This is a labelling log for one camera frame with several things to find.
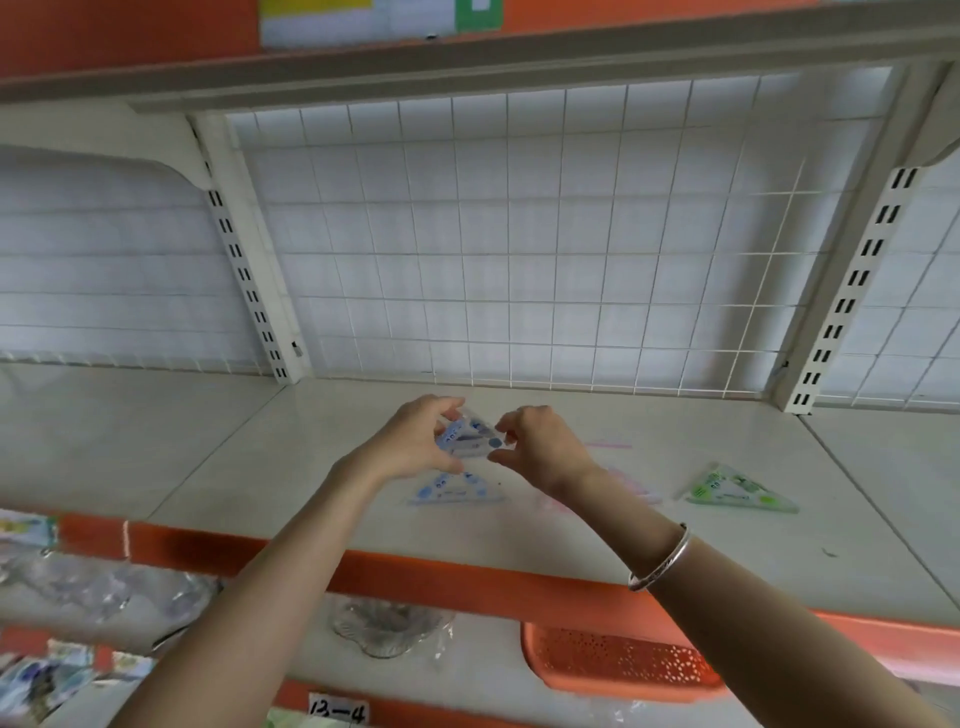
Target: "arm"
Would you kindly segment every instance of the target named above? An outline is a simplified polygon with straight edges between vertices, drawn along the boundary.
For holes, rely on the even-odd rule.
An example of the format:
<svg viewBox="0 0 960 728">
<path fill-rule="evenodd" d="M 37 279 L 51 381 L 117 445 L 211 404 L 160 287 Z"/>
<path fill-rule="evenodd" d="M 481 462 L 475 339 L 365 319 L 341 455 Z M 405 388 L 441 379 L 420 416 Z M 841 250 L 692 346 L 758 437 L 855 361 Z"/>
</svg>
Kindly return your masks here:
<svg viewBox="0 0 960 728">
<path fill-rule="evenodd" d="M 597 466 L 550 407 L 521 407 L 497 429 L 516 450 L 490 459 L 574 511 L 637 576 L 683 535 Z M 650 591 L 768 728 L 948 726 L 873 657 L 702 541 L 693 539 Z"/>
<path fill-rule="evenodd" d="M 339 460 L 284 526 L 144 680 L 110 728 L 263 724 L 364 510 L 391 478 L 463 464 L 437 448 L 462 399 L 421 397 Z"/>
</svg>

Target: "person's right hand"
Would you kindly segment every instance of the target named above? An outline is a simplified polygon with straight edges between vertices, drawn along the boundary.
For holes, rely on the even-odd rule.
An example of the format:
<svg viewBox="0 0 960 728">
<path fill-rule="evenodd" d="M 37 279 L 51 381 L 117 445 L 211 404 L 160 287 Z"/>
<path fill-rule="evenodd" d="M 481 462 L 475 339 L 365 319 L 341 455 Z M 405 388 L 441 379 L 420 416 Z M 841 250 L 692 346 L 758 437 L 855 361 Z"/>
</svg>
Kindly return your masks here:
<svg viewBox="0 0 960 728">
<path fill-rule="evenodd" d="M 516 449 L 497 449 L 487 458 L 557 500 L 600 469 L 553 407 L 520 407 L 501 417 L 496 429 L 505 432 L 507 444 L 516 443 Z"/>
</svg>

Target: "white shelf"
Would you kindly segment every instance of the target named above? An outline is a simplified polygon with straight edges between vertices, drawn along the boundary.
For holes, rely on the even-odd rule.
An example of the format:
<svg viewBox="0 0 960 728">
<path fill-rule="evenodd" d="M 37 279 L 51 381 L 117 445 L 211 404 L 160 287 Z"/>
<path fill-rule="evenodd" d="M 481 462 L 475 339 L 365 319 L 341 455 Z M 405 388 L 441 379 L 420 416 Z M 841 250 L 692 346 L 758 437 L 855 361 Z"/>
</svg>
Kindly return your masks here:
<svg viewBox="0 0 960 728">
<path fill-rule="evenodd" d="M 333 462 L 427 385 L 307 379 L 287 388 L 214 452 L 152 522 L 269 538 Z M 809 607 L 960 625 L 960 611 L 795 417 L 756 402 L 443 387 L 495 420 L 549 403 L 588 442 L 660 493 L 664 511 Z M 697 506 L 674 497 L 711 462 L 738 468 L 797 502 L 799 515 Z M 575 517 L 549 512 L 519 477 L 488 463 L 500 503 L 410 506 L 416 482 L 390 484 L 351 547 L 623 583 L 626 568 Z"/>
<path fill-rule="evenodd" d="M 0 507 L 146 519 L 278 391 L 259 376 L 0 365 Z"/>
<path fill-rule="evenodd" d="M 523 659 L 515 621 L 458 614 L 453 641 L 434 660 L 433 637 L 393 660 L 375 660 L 335 635 L 328 626 L 329 600 L 313 622 L 292 677 L 384 697 L 439 705 L 467 713 L 501 717 L 531 725 L 580 728 L 624 726 L 718 726 L 755 728 L 738 700 L 726 696 L 692 705 L 644 703 L 633 713 L 630 701 L 590 698 L 551 690 Z"/>
<path fill-rule="evenodd" d="M 960 602 L 960 418 L 821 407 L 804 419 Z"/>
<path fill-rule="evenodd" d="M 142 597 L 134 597 L 116 617 L 95 624 L 78 609 L 57 607 L 22 585 L 5 589 L 3 596 L 0 623 L 52 629 L 81 643 L 146 653 L 154 640 L 174 626 Z M 331 606 L 331 600 L 325 599 L 288 670 L 290 677 L 333 691 L 340 688 L 554 728 L 757 726 L 731 696 L 694 705 L 646 703 L 630 713 L 630 701 L 550 690 L 527 667 L 519 627 L 507 619 L 457 615 L 453 641 L 447 643 L 439 661 L 434 660 L 435 637 L 393 660 L 375 660 L 330 630 Z M 614 710 L 622 711 L 622 724 L 614 722 Z"/>
<path fill-rule="evenodd" d="M 242 376 L 39 366 L 5 366 L 0 372 L 5 377 L 0 465 L 12 473 L 2 489 L 5 503 L 128 518 L 147 518 L 156 510 L 153 522 L 258 537 L 276 533 L 334 460 L 374 432 L 402 401 L 433 389 L 307 379 L 271 400 L 272 382 Z M 594 453 L 659 493 L 671 517 L 687 521 L 808 606 L 960 625 L 960 611 L 797 418 L 755 402 L 444 390 L 465 394 L 489 419 L 522 402 L 550 403 L 586 441 L 629 445 Z M 818 411 L 814 419 L 832 416 Z M 921 425 L 909 429 L 924 440 Z M 166 446 L 157 450 L 157 443 Z M 937 448 L 937 441 L 928 443 Z M 913 451 L 919 458 L 924 450 Z M 801 513 L 676 501 L 714 461 L 790 497 Z M 107 463 L 114 467 L 104 472 Z M 165 467 L 159 470 L 158 464 Z M 414 507 L 406 497 L 416 484 L 393 483 L 374 503 L 352 546 L 621 583 L 624 567 L 573 516 L 544 508 L 539 494 L 495 466 L 482 468 L 487 477 L 499 475 L 507 500 Z M 145 648 L 163 626 L 147 614 L 147 605 L 132 603 L 105 625 L 76 627 L 75 616 L 37 602 L 8 596 L 0 619 L 56 625 L 77 639 L 130 649 Z M 454 643 L 437 666 L 422 650 L 396 661 L 363 657 L 355 645 L 329 632 L 326 609 L 306 636 L 291 676 L 534 724 L 611 722 L 604 701 L 551 691 L 529 671 L 514 621 L 458 615 Z M 627 720 L 756 725 L 731 698 L 692 706 L 648 704 Z"/>
</svg>

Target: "orange shelf trim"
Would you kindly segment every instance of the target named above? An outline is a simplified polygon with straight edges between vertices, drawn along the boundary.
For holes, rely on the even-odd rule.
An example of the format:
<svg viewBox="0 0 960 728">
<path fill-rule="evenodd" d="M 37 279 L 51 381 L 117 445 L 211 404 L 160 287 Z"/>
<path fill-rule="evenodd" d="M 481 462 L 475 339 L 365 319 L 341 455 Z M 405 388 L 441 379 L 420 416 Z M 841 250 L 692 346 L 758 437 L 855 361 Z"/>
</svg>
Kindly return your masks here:
<svg viewBox="0 0 960 728">
<path fill-rule="evenodd" d="M 129 553 L 136 564 L 224 577 L 239 573 L 268 543 L 80 514 L 60 515 L 60 524 L 65 540 L 61 547 L 71 553 L 107 558 Z M 617 584 L 348 550 L 330 581 L 330 591 L 691 646 L 655 599 Z M 901 677 L 960 686 L 960 629 L 816 610 L 814 614 Z"/>
</svg>

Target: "wire grid panel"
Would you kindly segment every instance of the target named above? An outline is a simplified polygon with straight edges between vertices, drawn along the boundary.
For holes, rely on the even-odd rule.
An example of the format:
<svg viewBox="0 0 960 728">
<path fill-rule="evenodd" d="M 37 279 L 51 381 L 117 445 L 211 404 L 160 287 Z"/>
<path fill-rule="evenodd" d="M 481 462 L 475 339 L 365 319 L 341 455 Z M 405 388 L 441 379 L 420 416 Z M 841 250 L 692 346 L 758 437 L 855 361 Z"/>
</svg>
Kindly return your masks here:
<svg viewBox="0 0 960 728">
<path fill-rule="evenodd" d="M 0 355 L 270 372 L 203 194 L 160 165 L 0 148 Z"/>
<path fill-rule="evenodd" d="M 318 374 L 756 397 L 889 68 L 231 116 Z"/>
<path fill-rule="evenodd" d="M 931 167 L 905 211 L 824 403 L 960 410 L 960 154 Z"/>
</svg>

